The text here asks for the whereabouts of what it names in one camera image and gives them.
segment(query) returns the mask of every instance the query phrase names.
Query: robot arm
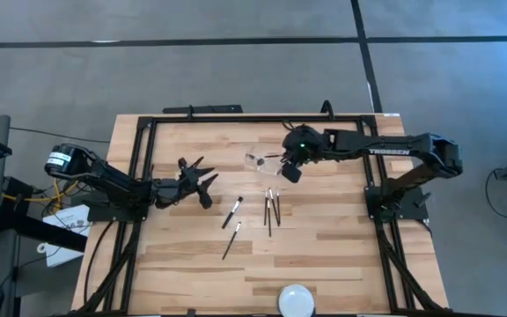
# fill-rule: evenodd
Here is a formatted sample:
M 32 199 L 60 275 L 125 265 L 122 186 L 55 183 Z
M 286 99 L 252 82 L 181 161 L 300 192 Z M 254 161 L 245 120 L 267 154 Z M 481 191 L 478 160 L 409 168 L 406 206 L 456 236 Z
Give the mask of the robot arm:
M 201 161 L 202 158 L 199 158 L 193 165 L 187 166 L 186 160 L 180 158 L 178 165 L 181 173 L 178 179 L 137 181 L 84 147 L 60 144 L 52 149 L 44 170 L 58 179 L 91 185 L 107 194 L 109 202 L 123 209 L 133 210 L 152 204 L 163 209 L 194 192 L 199 194 L 202 207 L 208 209 L 212 200 L 207 189 L 218 174 L 199 184 L 201 176 L 214 170 L 197 168 Z
M 423 164 L 398 179 L 388 179 L 381 185 L 383 205 L 392 208 L 404 194 L 434 178 L 452 178 L 463 172 L 460 149 L 453 141 L 430 133 L 419 136 L 363 136 L 356 131 L 315 129 L 301 125 L 290 129 L 283 140 L 282 175 L 297 182 L 298 169 L 309 162 L 359 159 L 364 154 L 416 157 Z

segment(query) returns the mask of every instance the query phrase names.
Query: wooden table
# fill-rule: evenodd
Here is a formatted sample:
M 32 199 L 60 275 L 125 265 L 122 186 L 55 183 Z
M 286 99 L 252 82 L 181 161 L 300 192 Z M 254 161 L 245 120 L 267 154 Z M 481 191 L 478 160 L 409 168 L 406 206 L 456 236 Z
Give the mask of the wooden table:
M 127 172 L 139 115 L 119 115 L 107 155 Z M 377 114 L 380 135 L 403 135 L 399 116 Z M 324 128 L 356 129 L 355 123 L 311 123 Z M 151 208 L 138 246 L 130 313 L 277 313 L 276 297 L 289 284 L 302 284 L 314 295 L 318 313 L 387 313 L 385 282 L 373 223 L 367 218 L 361 159 L 321 162 L 303 167 L 298 184 L 245 169 L 244 155 L 256 144 L 282 152 L 288 131 L 280 123 L 161 123 L 153 152 L 154 177 L 174 177 L 177 159 L 200 156 L 218 178 L 209 189 L 213 205 L 203 210 L 196 195 L 165 210 Z M 143 146 L 136 175 L 140 175 Z M 408 158 L 385 157 L 389 176 L 412 168 Z M 371 160 L 373 170 L 377 168 Z M 273 218 L 273 237 L 263 225 L 264 190 L 281 189 L 281 227 Z M 226 215 L 239 195 L 239 211 L 225 230 Z M 235 225 L 238 236 L 224 261 L 222 254 Z M 437 259 L 428 232 L 416 221 L 400 221 L 408 267 L 422 287 L 447 306 Z M 106 224 L 91 229 L 77 280 L 72 309 L 83 304 L 85 272 Z M 109 270 L 116 224 L 105 236 L 92 267 L 90 294 Z M 399 305 L 403 306 L 396 270 Z M 113 307 L 120 303 L 124 273 L 119 275 Z

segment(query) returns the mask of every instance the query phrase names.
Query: gray floor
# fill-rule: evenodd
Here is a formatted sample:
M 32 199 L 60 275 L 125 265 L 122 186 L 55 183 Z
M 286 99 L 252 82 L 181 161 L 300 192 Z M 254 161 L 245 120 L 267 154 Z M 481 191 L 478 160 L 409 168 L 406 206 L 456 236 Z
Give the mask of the gray floor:
M 507 35 L 506 0 L 360 0 L 368 36 Z M 240 36 L 356 36 L 348 0 L 0 0 L 0 41 L 94 41 Z M 428 202 L 452 308 L 507 315 L 507 220 L 484 197 L 507 165 L 507 43 L 373 44 L 385 112 L 410 134 L 463 147 L 465 172 L 434 181 Z M 189 104 L 247 112 L 370 112 L 357 44 L 179 48 L 0 49 L 0 114 L 16 127 L 107 139 L 114 117 Z M 13 131 L 6 174 L 38 187 L 62 139 Z M 107 147 L 91 146 L 104 155 Z M 507 182 L 490 187 L 507 213 Z M 23 261 L 32 252 L 32 243 Z M 79 262 L 25 286 L 24 316 L 66 312 Z M 40 268 L 21 276 L 36 279 Z

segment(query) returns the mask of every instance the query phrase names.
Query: concrete floor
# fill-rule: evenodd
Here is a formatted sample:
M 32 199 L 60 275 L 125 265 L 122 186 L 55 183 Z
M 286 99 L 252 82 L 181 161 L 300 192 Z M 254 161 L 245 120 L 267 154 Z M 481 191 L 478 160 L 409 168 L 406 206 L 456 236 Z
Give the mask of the concrete floor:
M 360 4 L 368 36 L 507 35 L 507 0 Z M 0 0 L 0 41 L 303 35 L 356 36 L 349 1 Z M 507 315 L 507 220 L 484 197 L 489 171 L 507 165 L 507 42 L 370 50 L 384 111 L 400 113 L 409 134 L 434 132 L 463 147 L 465 172 L 426 186 L 452 308 Z M 164 107 L 239 103 L 250 113 L 309 112 L 324 99 L 336 112 L 371 111 L 357 44 L 0 49 L 0 114 L 16 127 L 72 136 L 107 139 L 117 114 Z M 42 167 L 61 141 L 12 131 L 6 174 L 46 187 Z M 103 144 L 81 144 L 107 153 Z M 493 183 L 491 195 L 507 213 L 507 182 Z M 67 312 L 78 266 L 40 277 L 22 315 Z M 36 279 L 39 268 L 27 268 L 23 276 Z

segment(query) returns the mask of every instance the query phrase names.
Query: butcher block tabletop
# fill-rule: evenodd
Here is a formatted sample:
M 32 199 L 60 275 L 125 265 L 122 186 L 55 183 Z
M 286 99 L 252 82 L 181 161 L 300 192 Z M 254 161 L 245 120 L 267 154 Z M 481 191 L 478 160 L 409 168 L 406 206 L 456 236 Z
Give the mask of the butcher block tabletop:
M 125 173 L 139 116 L 118 115 L 114 125 L 107 161 Z M 380 135 L 404 135 L 398 115 L 376 117 Z M 325 128 L 356 130 L 351 122 L 308 124 L 319 132 Z M 287 132 L 279 122 L 158 125 L 152 156 L 154 178 L 176 177 L 179 158 L 192 163 L 201 156 L 204 160 L 200 167 L 215 167 L 213 173 L 219 175 L 209 188 L 213 204 L 208 210 L 201 207 L 196 194 L 164 210 L 151 207 L 140 235 L 129 313 L 183 314 L 188 308 L 200 314 L 278 313 L 277 296 L 290 284 L 302 284 L 310 290 L 317 313 L 389 312 L 375 228 L 364 201 L 363 161 L 303 166 L 297 184 L 245 167 L 245 154 L 253 147 L 283 152 L 281 142 Z M 147 133 L 136 175 L 142 173 Z M 412 168 L 408 158 L 385 160 L 389 177 Z M 371 163 L 375 180 L 380 180 L 376 160 L 371 158 Z M 277 227 L 271 212 L 272 237 L 263 224 L 264 191 L 268 187 L 281 192 L 282 222 Z M 244 200 L 223 230 L 222 223 L 239 196 Z M 238 221 L 242 223 L 240 230 L 222 260 Z M 91 229 L 72 309 L 83 304 L 87 266 L 106 225 L 99 223 Z M 447 306 L 430 234 L 413 220 L 399 221 L 399 226 L 408 268 L 439 305 Z M 109 270 L 116 228 L 115 223 L 96 253 L 89 295 Z M 124 276 L 122 271 L 113 309 L 120 305 Z M 393 277 L 399 306 L 404 306 L 396 269 Z

